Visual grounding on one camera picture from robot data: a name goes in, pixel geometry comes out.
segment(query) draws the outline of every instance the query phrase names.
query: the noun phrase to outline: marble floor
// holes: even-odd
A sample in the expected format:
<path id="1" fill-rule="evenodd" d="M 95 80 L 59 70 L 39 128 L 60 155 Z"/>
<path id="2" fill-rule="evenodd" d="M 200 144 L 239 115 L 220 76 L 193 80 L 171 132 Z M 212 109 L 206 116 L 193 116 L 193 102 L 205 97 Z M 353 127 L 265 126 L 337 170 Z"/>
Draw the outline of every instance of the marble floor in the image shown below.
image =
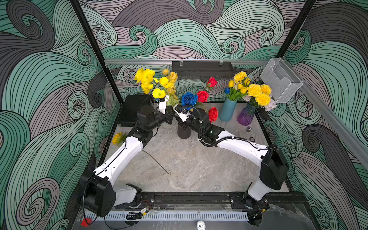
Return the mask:
<path id="1" fill-rule="evenodd" d="M 236 136 L 247 139 L 254 137 L 256 143 L 267 145 L 256 117 L 250 125 L 251 132 L 246 132 L 246 126 L 238 124 L 236 118 L 245 105 L 237 104 L 231 121 L 223 122 L 218 119 L 214 124 Z M 206 110 L 214 106 L 220 110 L 222 103 L 204 103 Z M 131 128 L 117 126 L 115 133 L 128 133 Z M 172 125 L 162 124 L 158 134 L 144 150 L 169 174 L 147 153 L 141 151 L 128 163 L 116 184 L 131 183 L 143 191 L 153 192 L 229 192 L 245 191 L 258 178 L 260 167 L 250 160 L 227 149 L 205 147 L 197 138 L 197 133 L 192 131 L 190 138 L 180 139 L 177 136 L 175 119 Z M 117 146 L 110 143 L 105 160 L 117 149 Z M 289 191 L 285 182 L 278 191 Z"/>

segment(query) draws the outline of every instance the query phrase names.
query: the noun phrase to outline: blue tulip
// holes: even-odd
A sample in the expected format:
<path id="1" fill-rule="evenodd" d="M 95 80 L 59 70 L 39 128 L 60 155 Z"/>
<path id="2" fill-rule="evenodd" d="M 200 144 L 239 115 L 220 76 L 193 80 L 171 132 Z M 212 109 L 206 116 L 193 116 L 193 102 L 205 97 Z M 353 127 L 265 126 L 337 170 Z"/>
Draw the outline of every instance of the blue tulip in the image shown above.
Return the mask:
<path id="1" fill-rule="evenodd" d="M 181 99 L 181 105 L 185 106 L 185 105 L 195 105 L 197 103 L 198 100 L 198 96 L 194 95 L 193 93 L 186 93 L 183 95 L 182 99 Z"/>

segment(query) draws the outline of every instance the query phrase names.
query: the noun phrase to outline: yellow flower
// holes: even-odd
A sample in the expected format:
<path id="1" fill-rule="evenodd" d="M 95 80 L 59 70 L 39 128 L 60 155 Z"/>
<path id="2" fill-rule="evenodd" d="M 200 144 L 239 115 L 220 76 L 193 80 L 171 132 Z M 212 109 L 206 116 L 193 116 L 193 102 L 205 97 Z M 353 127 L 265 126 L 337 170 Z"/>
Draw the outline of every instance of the yellow flower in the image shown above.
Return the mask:
<path id="1" fill-rule="evenodd" d="M 241 72 L 235 74 L 234 81 L 235 81 L 235 83 L 238 83 L 246 77 L 247 77 L 247 74 L 245 72 L 241 71 Z"/>
<path id="2" fill-rule="evenodd" d="M 169 82 L 167 77 L 160 78 L 160 85 L 162 85 L 164 88 L 170 88 L 173 86 L 173 83 Z"/>
<path id="3" fill-rule="evenodd" d="M 261 106 L 266 106 L 271 102 L 271 97 L 265 93 L 261 93 L 255 97 L 255 101 Z"/>
<path id="4" fill-rule="evenodd" d="M 261 86 L 258 84 L 251 84 L 248 87 L 248 95 L 252 97 L 256 97 L 262 93 Z"/>
<path id="5" fill-rule="evenodd" d="M 154 70 L 146 69 L 142 73 L 141 81 L 151 83 L 153 81 L 153 76 L 154 75 L 155 75 Z"/>
<path id="6" fill-rule="evenodd" d="M 122 138 L 123 137 L 123 133 L 122 132 L 119 132 L 117 134 L 115 134 L 114 138 L 113 138 L 113 145 L 116 145 L 118 144 L 119 142 L 122 141 Z"/>
<path id="7" fill-rule="evenodd" d="M 261 85 L 262 88 L 262 93 L 265 93 L 267 95 L 270 95 L 272 90 L 271 87 L 269 85 Z"/>
<path id="8" fill-rule="evenodd" d="M 135 77 L 134 77 L 134 80 L 136 80 L 137 83 L 141 82 L 142 74 L 143 74 L 143 69 L 138 69 L 137 73 L 135 74 Z"/>
<path id="9" fill-rule="evenodd" d="M 240 90 L 240 93 L 241 94 L 244 94 L 244 93 L 246 93 L 247 92 L 247 88 L 246 87 L 243 87 L 241 90 Z"/>
<path id="10" fill-rule="evenodd" d="M 164 98 L 166 96 L 165 91 L 161 89 L 155 89 L 152 95 L 154 98 Z"/>
<path id="11" fill-rule="evenodd" d="M 166 75 L 168 75 L 168 74 L 169 74 L 169 70 L 168 70 L 168 69 L 164 69 L 164 70 L 162 71 L 162 75 L 166 76 Z"/>
<path id="12" fill-rule="evenodd" d="M 171 72 L 169 76 L 169 81 L 171 83 L 175 83 L 177 79 L 178 79 L 178 74 L 175 72 Z"/>
<path id="13" fill-rule="evenodd" d="M 148 94 L 150 90 L 153 88 L 153 84 L 150 84 L 150 82 L 142 82 L 141 87 L 143 89 L 143 92 L 145 94 Z"/>
<path id="14" fill-rule="evenodd" d="M 229 88 L 233 88 L 234 87 L 234 81 L 233 80 L 230 80 L 229 81 Z"/>
<path id="15" fill-rule="evenodd" d="M 251 80 L 249 78 L 244 79 L 245 86 L 249 86 L 250 83 L 251 83 Z"/>

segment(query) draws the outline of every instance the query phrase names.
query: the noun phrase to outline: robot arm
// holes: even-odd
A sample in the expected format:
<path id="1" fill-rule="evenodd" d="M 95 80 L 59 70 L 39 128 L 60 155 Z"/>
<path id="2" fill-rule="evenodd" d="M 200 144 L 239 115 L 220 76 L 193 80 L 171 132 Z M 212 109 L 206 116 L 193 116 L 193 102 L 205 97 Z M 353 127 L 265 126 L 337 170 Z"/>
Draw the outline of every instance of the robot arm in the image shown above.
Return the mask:
<path id="1" fill-rule="evenodd" d="M 143 105 L 137 114 L 134 127 L 122 146 L 93 173 L 82 175 L 79 184 L 86 192 L 80 190 L 79 196 L 82 198 L 84 195 L 85 208 L 99 216 L 105 216 L 113 206 L 131 203 L 134 199 L 140 200 L 140 197 L 137 197 L 137 187 L 130 184 L 117 187 L 115 181 L 129 161 L 150 141 L 153 136 L 152 130 L 164 122 L 172 123 L 174 111 L 182 128 L 189 127 L 200 132 L 201 139 L 206 143 L 217 143 L 220 140 L 213 146 L 231 150 L 261 167 L 259 178 L 249 187 L 245 198 L 250 201 L 249 206 L 252 206 L 252 202 L 259 201 L 269 190 L 281 188 L 289 166 L 283 154 L 274 150 L 276 147 L 269 148 L 247 140 L 234 139 L 233 134 L 211 124 L 208 114 L 203 109 L 196 109 L 201 113 L 202 121 L 200 121 L 198 114 L 183 110 L 181 106 L 166 111 L 166 102 L 167 98 L 162 99 L 158 110 L 154 110 L 151 105 Z"/>

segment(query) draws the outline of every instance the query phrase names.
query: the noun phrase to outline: artificial flower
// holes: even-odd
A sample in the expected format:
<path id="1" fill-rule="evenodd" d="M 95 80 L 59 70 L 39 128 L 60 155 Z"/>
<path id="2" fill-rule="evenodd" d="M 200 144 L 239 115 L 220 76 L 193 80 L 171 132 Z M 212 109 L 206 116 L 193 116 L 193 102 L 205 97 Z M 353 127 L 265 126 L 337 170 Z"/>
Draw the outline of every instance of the artificial flower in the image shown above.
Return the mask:
<path id="1" fill-rule="evenodd" d="M 154 98 L 164 98 L 166 96 L 165 91 L 161 89 L 155 89 L 152 95 Z"/>
<path id="2" fill-rule="evenodd" d="M 181 105 L 185 106 L 185 105 L 195 105 L 197 103 L 198 100 L 198 96 L 194 95 L 193 93 L 186 93 L 183 95 L 182 99 L 181 99 Z"/>
<path id="3" fill-rule="evenodd" d="M 160 85 L 162 85 L 164 88 L 170 88 L 172 87 L 173 83 L 169 82 L 167 77 L 160 78 Z"/>
<path id="4" fill-rule="evenodd" d="M 168 76 L 168 78 L 169 78 L 169 81 L 170 81 L 171 83 L 175 83 L 175 82 L 176 82 L 176 80 L 178 79 L 178 74 L 177 74 L 177 73 L 175 73 L 175 72 L 171 72 L 171 73 L 170 73 L 170 76 Z"/>
<path id="5" fill-rule="evenodd" d="M 240 93 L 241 94 L 245 94 L 247 92 L 247 88 L 246 87 L 243 87 L 241 90 L 240 90 Z"/>
<path id="6" fill-rule="evenodd" d="M 271 102 L 268 103 L 268 105 L 265 106 L 265 110 L 270 112 L 272 109 L 274 109 L 276 107 L 277 107 L 276 101 L 271 100 Z"/>
<path id="7" fill-rule="evenodd" d="M 235 83 L 237 83 L 237 82 L 242 81 L 246 77 L 247 77 L 247 74 L 245 72 L 241 71 L 241 72 L 235 74 L 234 81 L 235 81 Z"/>
<path id="8" fill-rule="evenodd" d="M 255 101 L 261 106 L 266 106 L 271 102 L 271 98 L 269 95 L 261 93 L 255 97 Z"/>
<path id="9" fill-rule="evenodd" d="M 234 81 L 233 80 L 230 80 L 229 81 L 229 88 L 233 88 L 234 87 Z"/>
<path id="10" fill-rule="evenodd" d="M 154 70 L 146 69 L 142 73 L 141 81 L 142 82 L 149 82 L 149 83 L 151 83 L 153 81 L 153 76 L 154 75 L 155 75 L 155 71 Z"/>
<path id="11" fill-rule="evenodd" d="M 249 96 L 249 95 L 245 95 L 245 96 L 243 97 L 243 100 L 244 100 L 244 101 L 246 101 L 246 102 L 250 101 L 251 99 L 252 99 L 252 97 L 251 97 L 251 96 Z"/>
<path id="12" fill-rule="evenodd" d="M 212 87 L 215 87 L 217 86 L 217 81 L 215 80 L 214 77 L 210 78 L 207 82 L 207 87 L 208 88 L 212 88 Z"/>
<path id="13" fill-rule="evenodd" d="M 262 89 L 261 89 L 261 86 L 258 85 L 258 84 L 251 84 L 248 87 L 248 95 L 250 95 L 252 97 L 256 97 L 256 96 L 260 95 L 261 93 L 262 93 Z"/>
<path id="14" fill-rule="evenodd" d="M 251 83 L 251 80 L 249 78 L 244 79 L 245 86 L 249 86 L 250 83 Z"/>
<path id="15" fill-rule="evenodd" d="M 170 71 L 168 69 L 164 69 L 162 71 L 162 75 L 166 76 L 166 75 L 169 75 Z"/>
<path id="16" fill-rule="evenodd" d="M 261 85 L 262 93 L 265 93 L 267 95 L 270 95 L 272 90 L 269 85 Z"/>
<path id="17" fill-rule="evenodd" d="M 134 80 L 136 80 L 137 83 L 141 82 L 142 74 L 143 74 L 143 69 L 138 69 L 137 73 L 135 74 L 135 77 L 134 77 Z"/>
<path id="18" fill-rule="evenodd" d="M 198 91 L 198 102 L 207 102 L 208 92 L 207 91 Z"/>
<path id="19" fill-rule="evenodd" d="M 118 144 L 124 142 L 126 138 L 127 138 L 126 133 L 123 134 L 122 132 L 119 132 L 119 133 L 115 134 L 115 136 L 113 138 L 113 145 L 118 145 Z"/>
<path id="20" fill-rule="evenodd" d="M 209 109 L 208 117 L 210 122 L 216 121 L 218 116 L 219 112 L 217 111 L 216 107 L 212 107 Z"/>
<path id="21" fill-rule="evenodd" d="M 148 94 L 150 90 L 153 88 L 153 84 L 151 84 L 150 82 L 142 82 L 141 87 L 143 89 L 143 92 L 145 94 Z"/>

